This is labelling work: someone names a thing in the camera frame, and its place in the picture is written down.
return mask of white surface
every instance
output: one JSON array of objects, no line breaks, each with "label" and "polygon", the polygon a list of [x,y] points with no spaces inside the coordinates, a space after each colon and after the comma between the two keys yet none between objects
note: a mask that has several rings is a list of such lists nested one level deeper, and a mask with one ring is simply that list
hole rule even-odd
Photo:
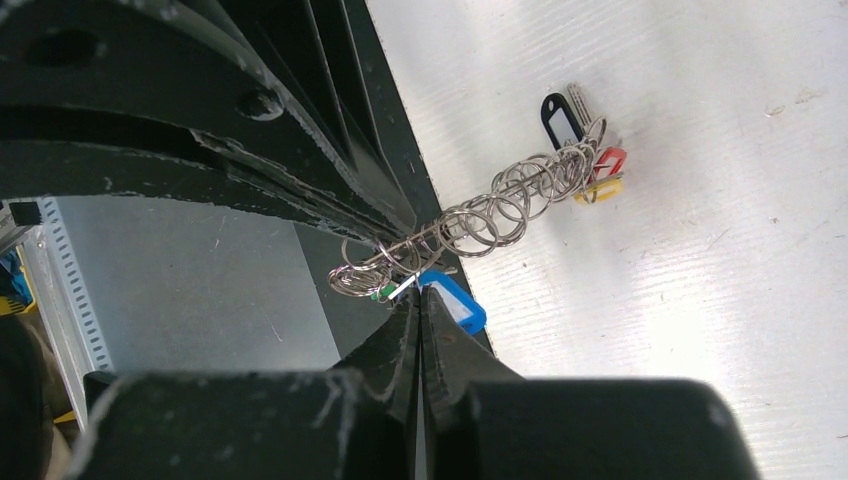
[{"label": "white surface", "polygon": [[549,151],[571,81],[630,152],[623,194],[464,263],[501,360],[702,379],[764,476],[848,478],[848,2],[369,5],[443,206]]}]

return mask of key tag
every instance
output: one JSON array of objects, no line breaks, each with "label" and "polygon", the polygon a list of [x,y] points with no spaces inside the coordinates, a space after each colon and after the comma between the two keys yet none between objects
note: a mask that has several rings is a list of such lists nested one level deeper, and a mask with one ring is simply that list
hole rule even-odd
[{"label": "key tag", "polygon": [[451,277],[442,272],[427,270],[418,277],[418,284],[435,288],[454,321],[469,335],[474,335],[486,326],[486,311]]}]

